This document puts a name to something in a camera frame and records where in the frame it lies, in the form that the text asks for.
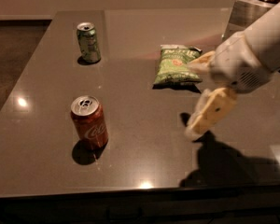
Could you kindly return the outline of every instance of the can lid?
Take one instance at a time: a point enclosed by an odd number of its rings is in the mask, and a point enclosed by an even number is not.
[[[94,24],[91,22],[82,22],[77,26],[77,29],[80,31],[90,31],[94,28]]]
[[[89,95],[84,95],[76,98],[72,103],[71,109],[75,115],[88,116],[94,113],[99,106],[99,102],[96,98]]]

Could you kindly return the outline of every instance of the can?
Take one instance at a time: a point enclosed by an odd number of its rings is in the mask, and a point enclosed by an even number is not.
[[[71,118],[86,149],[95,150],[107,144],[103,107],[95,97],[84,95],[76,98],[71,105]]]
[[[77,40],[84,61],[87,63],[101,61],[101,52],[93,23],[82,22],[77,26]]]

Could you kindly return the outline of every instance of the can pull tab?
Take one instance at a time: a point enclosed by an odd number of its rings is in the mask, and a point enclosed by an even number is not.
[[[80,101],[79,105],[81,108],[89,108],[92,104],[92,101],[90,100],[82,100]]]

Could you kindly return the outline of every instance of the gray tabletop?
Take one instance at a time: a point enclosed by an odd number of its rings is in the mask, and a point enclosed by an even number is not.
[[[161,44],[214,49],[229,14],[59,12],[0,112],[0,197],[280,184],[280,74],[240,95],[196,143],[184,137],[181,114],[192,113],[200,94],[152,89]],[[83,21],[97,29],[97,64],[78,62],[76,28]],[[197,85],[214,87],[208,77]],[[78,145],[70,118],[73,100],[85,94],[105,111],[109,142],[100,152]]]

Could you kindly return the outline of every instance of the green package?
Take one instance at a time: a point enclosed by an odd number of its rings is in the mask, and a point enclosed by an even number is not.
[[[195,73],[190,72],[187,63],[200,57],[202,51],[183,45],[162,45],[159,70],[154,82],[154,89],[187,87],[202,82]]]

